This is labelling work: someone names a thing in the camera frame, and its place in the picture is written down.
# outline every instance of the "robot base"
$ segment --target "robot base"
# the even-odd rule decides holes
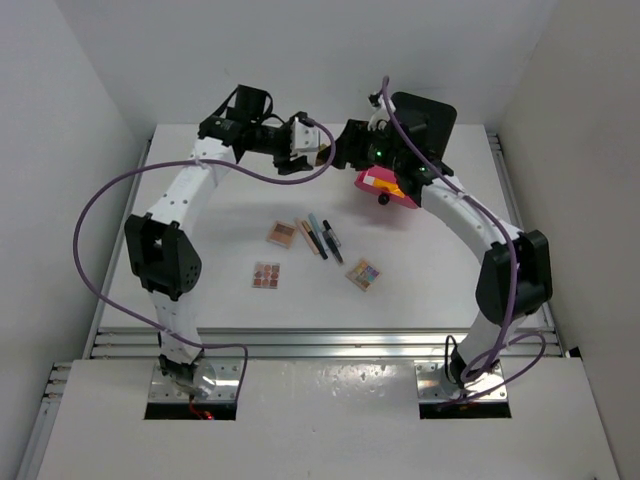
[[[235,420],[236,392],[242,361],[201,358],[191,386],[163,375],[156,362],[151,376],[145,420]]]
[[[504,385],[472,402],[447,405],[459,397],[460,391],[444,375],[444,360],[416,361],[415,371],[421,419],[511,418]],[[466,394],[482,392],[503,381],[498,362],[492,373],[485,373],[475,382],[465,385]]]

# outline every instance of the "white table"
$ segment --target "white table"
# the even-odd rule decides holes
[[[153,363],[73,364],[39,479],[618,478],[579,359],[542,359],[493,420],[420,420],[411,362],[326,360],[251,361],[236,421],[143,420]]]
[[[342,125],[330,125],[334,134]],[[195,125],[159,125],[147,164],[185,159]],[[484,128],[456,125],[445,162],[476,197],[509,218]],[[247,154],[242,165],[275,176],[271,159]],[[167,169],[143,175],[133,213],[144,212],[177,174]],[[461,329],[475,319],[474,293],[480,266],[444,224],[423,210],[395,204],[380,206],[376,197],[353,185],[354,171],[330,169],[300,186],[281,187],[231,172],[215,191],[198,220],[192,242],[203,261],[194,294],[198,325],[204,329]],[[290,250],[265,241],[276,220],[293,223],[314,212],[338,234],[345,266],[311,254],[301,236]],[[107,279],[114,300],[153,318],[153,308],[131,273],[126,248]],[[361,257],[382,276],[368,292],[346,277]],[[279,262],[277,290],[251,288],[257,261]],[[542,311],[524,327],[548,327]],[[140,324],[107,307],[100,330]]]

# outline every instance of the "gray wall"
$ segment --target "gray wall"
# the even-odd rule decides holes
[[[579,345],[624,478],[638,478],[640,3],[561,0],[500,128],[552,308]]]
[[[56,0],[136,131],[198,123],[237,83],[276,112],[370,114],[393,89],[496,126],[557,0]]]
[[[83,203],[142,145],[53,0],[0,7],[0,478],[14,478],[51,364],[82,354],[95,299],[71,259]],[[101,283],[126,190],[82,239]]]

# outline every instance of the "black pen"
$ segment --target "black pen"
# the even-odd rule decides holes
[[[302,221],[302,226],[304,227],[304,229],[307,231],[307,233],[309,234],[309,238],[311,238],[311,241],[315,244],[316,248],[318,249],[318,251],[320,252],[320,256],[322,257],[323,260],[326,260],[329,258],[329,256],[327,255],[327,252],[324,251],[324,248],[322,247],[322,243],[320,242],[320,240],[314,235],[313,230],[311,230],[311,227],[309,226],[309,224],[307,223],[306,220]]]
[[[336,232],[334,232],[333,228],[331,228],[331,225],[329,225],[329,222],[327,222],[326,220],[323,220],[322,225],[324,225],[325,230],[329,232],[329,235],[331,235],[333,243],[336,244],[336,247],[341,247],[342,244],[340,243],[340,240],[338,240],[338,236],[336,235]]]
[[[333,241],[333,238],[331,238],[329,232],[324,230],[322,232],[322,236],[324,237],[324,241],[327,242],[327,246],[329,247],[329,250],[331,250],[331,253],[333,253],[333,256],[336,257],[338,263],[342,265],[344,263],[344,261],[342,260],[342,255],[340,255],[338,247],[336,247],[336,244]]]

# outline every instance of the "makeup palette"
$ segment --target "makeup palette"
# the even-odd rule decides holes
[[[284,222],[276,222],[269,235],[267,235],[267,242],[275,243],[281,247],[289,248],[293,244],[293,240],[296,238],[296,227]]]
[[[364,292],[373,285],[373,282],[375,282],[379,276],[380,270],[364,258],[361,259],[352,270],[347,272],[347,278],[358,285]]]
[[[278,288],[280,264],[257,262],[253,269],[254,288]]]

